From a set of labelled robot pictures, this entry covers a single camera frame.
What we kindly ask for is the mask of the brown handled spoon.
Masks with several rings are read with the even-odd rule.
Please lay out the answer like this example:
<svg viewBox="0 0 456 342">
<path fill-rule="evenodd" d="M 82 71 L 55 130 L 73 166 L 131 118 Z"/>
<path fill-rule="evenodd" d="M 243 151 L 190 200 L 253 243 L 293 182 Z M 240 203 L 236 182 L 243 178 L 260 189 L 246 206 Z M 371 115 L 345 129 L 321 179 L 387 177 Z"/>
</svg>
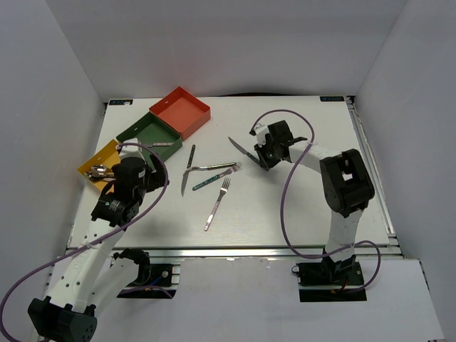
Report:
<svg viewBox="0 0 456 342">
<path fill-rule="evenodd" d="M 87 177 L 91 181 L 101 180 L 101 179 L 105 179 L 105 178 L 114 178 L 114 174 L 112 172 L 108 172 L 108 173 L 85 172 L 84 176 Z"/>
</svg>

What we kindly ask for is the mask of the pink handled fork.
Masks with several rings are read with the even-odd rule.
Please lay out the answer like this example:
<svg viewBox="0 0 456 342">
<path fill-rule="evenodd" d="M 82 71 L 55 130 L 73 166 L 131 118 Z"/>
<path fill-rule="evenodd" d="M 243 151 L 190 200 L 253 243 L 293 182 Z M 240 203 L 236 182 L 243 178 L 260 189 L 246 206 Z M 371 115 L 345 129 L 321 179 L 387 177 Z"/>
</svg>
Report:
<svg viewBox="0 0 456 342">
<path fill-rule="evenodd" d="M 219 195 L 218 195 L 218 198 L 216 200 L 216 202 L 214 203 L 214 206 L 212 208 L 212 211 L 210 213 L 210 215 L 208 216 L 207 218 L 207 221 L 206 221 L 206 224 L 204 226 L 204 231 L 207 232 L 211 226 L 211 223 L 214 219 L 214 216 L 216 215 L 217 213 L 217 210 L 219 208 L 219 205 L 223 199 L 223 197 L 226 195 L 226 193 L 228 192 L 228 189 L 229 189 L 229 185 L 230 185 L 230 182 L 231 182 L 231 179 L 230 178 L 226 178 L 224 180 L 224 182 L 222 183 L 222 186 L 220 188 L 220 191 L 219 191 Z"/>
</svg>

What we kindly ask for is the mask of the green handled knife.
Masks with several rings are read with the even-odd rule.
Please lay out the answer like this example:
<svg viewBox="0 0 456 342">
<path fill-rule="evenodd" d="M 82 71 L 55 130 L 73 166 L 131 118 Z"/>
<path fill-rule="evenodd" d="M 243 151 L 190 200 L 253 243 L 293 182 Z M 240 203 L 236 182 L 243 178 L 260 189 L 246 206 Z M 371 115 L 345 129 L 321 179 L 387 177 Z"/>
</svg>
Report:
<svg viewBox="0 0 456 342">
<path fill-rule="evenodd" d="M 228 140 L 238 151 L 240 151 L 240 153 L 242 153 L 243 155 L 246 155 L 250 160 L 255 162 L 257 165 L 260 165 L 260 161 L 257 157 L 255 157 L 253 154 L 251 154 L 246 149 L 244 149 L 239 143 L 234 141 L 231 137 L 228 137 Z"/>
</svg>

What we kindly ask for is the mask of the brown handled knife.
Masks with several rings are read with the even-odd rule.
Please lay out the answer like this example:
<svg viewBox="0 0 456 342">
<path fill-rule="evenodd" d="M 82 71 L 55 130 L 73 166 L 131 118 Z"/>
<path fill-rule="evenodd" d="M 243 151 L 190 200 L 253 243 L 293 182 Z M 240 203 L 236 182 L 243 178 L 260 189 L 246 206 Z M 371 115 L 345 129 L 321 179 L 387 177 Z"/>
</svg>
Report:
<svg viewBox="0 0 456 342">
<path fill-rule="evenodd" d="M 191 147 L 191 150 L 190 150 L 190 156 L 189 156 L 189 159 L 188 159 L 188 162 L 187 162 L 187 167 L 182 175 L 182 182 L 181 182 L 181 195 L 182 197 L 184 197 L 184 194 L 185 194 L 185 188 L 186 188 L 186 184 L 187 184 L 187 180 L 188 180 L 188 175 L 190 173 L 189 169 L 192 167 L 192 162 L 193 162 L 193 159 L 194 159 L 194 155 L 195 155 L 195 150 L 196 150 L 196 145 L 192 145 Z"/>
</svg>

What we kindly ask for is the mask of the pink handled knife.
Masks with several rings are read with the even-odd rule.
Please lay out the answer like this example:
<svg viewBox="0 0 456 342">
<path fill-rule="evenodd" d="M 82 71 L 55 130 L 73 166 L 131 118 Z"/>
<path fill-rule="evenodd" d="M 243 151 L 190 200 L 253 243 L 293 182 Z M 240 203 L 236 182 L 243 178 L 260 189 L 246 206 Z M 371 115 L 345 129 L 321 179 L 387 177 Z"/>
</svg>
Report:
<svg viewBox="0 0 456 342">
<path fill-rule="evenodd" d="M 150 147 L 169 147 L 174 145 L 173 142 L 154 142 Z"/>
</svg>

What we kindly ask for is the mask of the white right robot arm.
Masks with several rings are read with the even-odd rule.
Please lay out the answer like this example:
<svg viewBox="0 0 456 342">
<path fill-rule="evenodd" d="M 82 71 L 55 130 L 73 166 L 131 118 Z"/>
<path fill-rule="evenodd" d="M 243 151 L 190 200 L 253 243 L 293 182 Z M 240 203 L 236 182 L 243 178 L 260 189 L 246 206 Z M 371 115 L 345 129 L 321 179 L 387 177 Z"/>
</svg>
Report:
<svg viewBox="0 0 456 342">
<path fill-rule="evenodd" d="M 256 138 L 254 149 L 263 169 L 286 161 L 293 165 L 292 170 L 303 165 L 320 174 L 324 199 L 331 209 L 328 241 L 323 248 L 323 258 L 330 261 L 323 264 L 321 273 L 328 283 L 340 283 L 348 274 L 344 262 L 354 255 L 359 221 L 375 195 L 360 152 L 333 151 L 310 138 L 294 137 L 284 120 L 257 124 L 250 135 Z"/>
</svg>

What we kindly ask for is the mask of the green handled spoon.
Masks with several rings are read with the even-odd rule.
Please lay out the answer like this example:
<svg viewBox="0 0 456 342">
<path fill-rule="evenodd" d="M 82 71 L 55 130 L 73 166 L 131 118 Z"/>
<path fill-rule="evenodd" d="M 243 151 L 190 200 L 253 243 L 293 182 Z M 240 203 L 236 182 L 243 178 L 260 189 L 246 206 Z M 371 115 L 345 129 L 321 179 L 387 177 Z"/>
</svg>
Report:
<svg viewBox="0 0 456 342">
<path fill-rule="evenodd" d="M 91 167 L 90 169 L 92 172 L 94 173 L 98 173 L 98 174 L 105 174 L 105 173 L 112 173 L 113 171 L 105 166 L 105 165 L 94 165 Z"/>
</svg>

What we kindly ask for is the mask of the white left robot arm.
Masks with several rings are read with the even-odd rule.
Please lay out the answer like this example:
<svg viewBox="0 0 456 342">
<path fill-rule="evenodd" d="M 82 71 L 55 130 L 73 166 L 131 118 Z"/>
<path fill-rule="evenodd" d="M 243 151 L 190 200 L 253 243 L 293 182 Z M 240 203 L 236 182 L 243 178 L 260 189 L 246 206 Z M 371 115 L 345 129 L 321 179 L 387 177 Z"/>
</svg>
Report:
<svg viewBox="0 0 456 342">
<path fill-rule="evenodd" d="M 83 245 L 44 299 L 28 307 L 37 333 L 53 341 L 90 341 L 97 316 L 131 283 L 150 278 L 148 253 L 127 248 L 113 253 L 125 225 L 139 212 L 145 194 L 168 185 L 163 164 L 155 157 L 148 165 L 141 157 L 124 157 L 112 166 L 113 181 L 102 190 L 91 212 Z"/>
</svg>

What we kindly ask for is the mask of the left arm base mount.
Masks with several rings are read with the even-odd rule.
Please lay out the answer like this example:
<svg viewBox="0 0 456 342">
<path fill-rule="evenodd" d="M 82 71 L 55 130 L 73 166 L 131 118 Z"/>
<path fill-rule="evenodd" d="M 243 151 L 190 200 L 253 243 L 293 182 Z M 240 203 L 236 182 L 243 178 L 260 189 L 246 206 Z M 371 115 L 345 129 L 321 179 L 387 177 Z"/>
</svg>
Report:
<svg viewBox="0 0 456 342">
<path fill-rule="evenodd" d="M 137 277 L 118 294 L 121 299 L 173 299 L 177 291 L 180 268 L 176 264 L 151 262 L 141 249 L 125 249 L 114 253 L 113 262 L 120 258 L 134 261 Z"/>
</svg>

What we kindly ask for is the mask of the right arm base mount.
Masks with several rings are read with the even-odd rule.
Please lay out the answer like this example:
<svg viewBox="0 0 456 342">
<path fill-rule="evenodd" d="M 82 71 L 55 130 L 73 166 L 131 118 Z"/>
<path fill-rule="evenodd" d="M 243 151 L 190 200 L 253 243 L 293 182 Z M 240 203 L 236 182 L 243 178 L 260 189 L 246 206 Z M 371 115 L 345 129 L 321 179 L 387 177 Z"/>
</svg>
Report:
<svg viewBox="0 0 456 342">
<path fill-rule="evenodd" d="M 352 269 L 332 279 L 324 273 L 320 263 L 296 264 L 291 273 L 297 277 L 301 303 L 337 303 L 367 301 L 366 290 L 354 291 L 364 285 L 359 262 Z"/>
</svg>

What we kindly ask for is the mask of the green handled fork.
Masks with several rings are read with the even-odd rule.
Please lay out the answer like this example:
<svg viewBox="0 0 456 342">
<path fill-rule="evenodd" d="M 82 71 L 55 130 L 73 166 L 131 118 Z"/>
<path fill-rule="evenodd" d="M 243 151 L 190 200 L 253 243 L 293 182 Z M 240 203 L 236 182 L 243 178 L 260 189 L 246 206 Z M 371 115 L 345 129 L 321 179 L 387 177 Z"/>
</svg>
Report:
<svg viewBox="0 0 456 342">
<path fill-rule="evenodd" d="M 201 183 L 195 185 L 192 188 L 192 191 L 197 191 L 197 190 L 199 190 L 199 189 L 201 189 L 201 188 L 203 188 L 203 187 L 205 187 L 205 186 L 207 186 L 207 185 L 209 185 L 209 184 L 211 184 L 211 183 L 213 183 L 213 182 L 215 182 L 215 181 L 217 181 L 217 180 L 219 180 L 219 179 L 221 179 L 223 177 L 226 177 L 227 175 L 231 175 L 231 174 L 233 174 L 233 173 L 235 173 L 237 171 L 240 171 L 240 170 L 241 170 L 240 166 L 233 166 L 233 167 L 225 170 L 224 172 L 221 172 L 221 173 L 219 173 L 219 174 L 217 174 L 217 175 L 205 180 L 204 182 L 201 182 Z"/>
</svg>

